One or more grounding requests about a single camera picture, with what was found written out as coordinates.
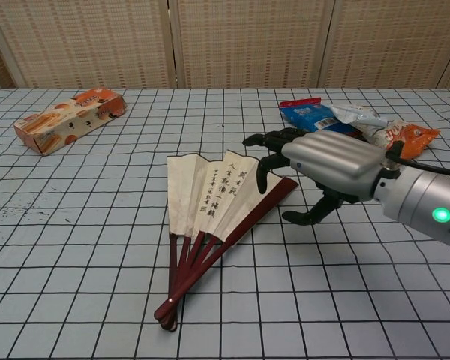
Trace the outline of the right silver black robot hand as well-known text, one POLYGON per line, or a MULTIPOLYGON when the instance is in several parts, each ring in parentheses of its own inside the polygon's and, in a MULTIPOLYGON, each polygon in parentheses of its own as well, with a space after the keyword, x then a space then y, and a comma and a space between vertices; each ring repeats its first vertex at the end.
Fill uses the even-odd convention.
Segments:
POLYGON ((344 202, 372 200, 382 170, 385 151, 367 142, 330 130, 309 132, 286 127, 265 134, 255 133, 242 144, 263 146, 272 152, 256 170, 258 190, 264 194, 271 170, 291 167, 313 180, 323 197, 308 212, 285 211, 291 224, 320 223, 344 202))

